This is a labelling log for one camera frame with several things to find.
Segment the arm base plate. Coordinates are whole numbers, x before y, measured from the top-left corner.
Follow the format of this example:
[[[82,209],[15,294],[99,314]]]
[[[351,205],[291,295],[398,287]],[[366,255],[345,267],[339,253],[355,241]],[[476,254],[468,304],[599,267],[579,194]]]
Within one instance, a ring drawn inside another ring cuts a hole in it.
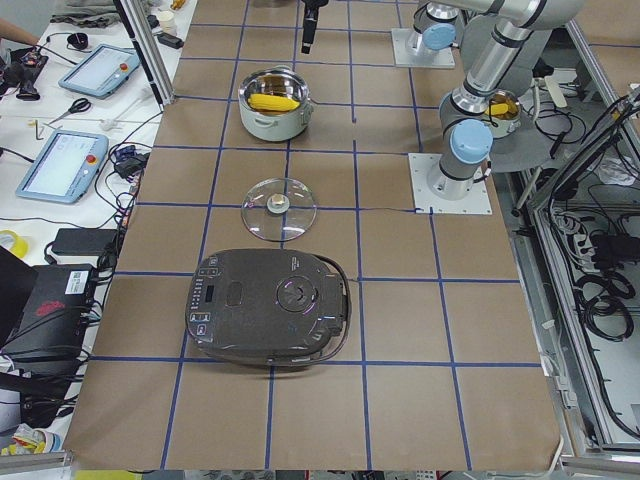
[[[440,154],[409,153],[414,210],[423,214],[491,215],[481,166],[467,180],[452,180],[440,170]]]
[[[453,69],[451,44],[456,31],[451,25],[431,26],[423,33],[414,29],[391,30],[395,65],[399,67]]]

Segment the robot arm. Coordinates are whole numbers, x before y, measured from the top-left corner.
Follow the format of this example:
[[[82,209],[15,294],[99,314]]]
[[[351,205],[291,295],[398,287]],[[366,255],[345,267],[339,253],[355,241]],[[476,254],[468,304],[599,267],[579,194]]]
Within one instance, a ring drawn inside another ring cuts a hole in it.
[[[461,9],[498,18],[490,38],[467,71],[464,82],[445,95],[439,107],[444,153],[427,174],[430,190],[445,200],[464,198],[474,174],[487,159],[493,135],[481,116],[517,54],[538,30],[551,30],[573,19],[582,1],[421,1],[414,29],[425,48],[439,51],[456,36]]]
[[[309,54],[314,44],[315,33],[319,20],[319,11],[327,6],[328,0],[303,0],[303,35],[301,44],[301,53]]]

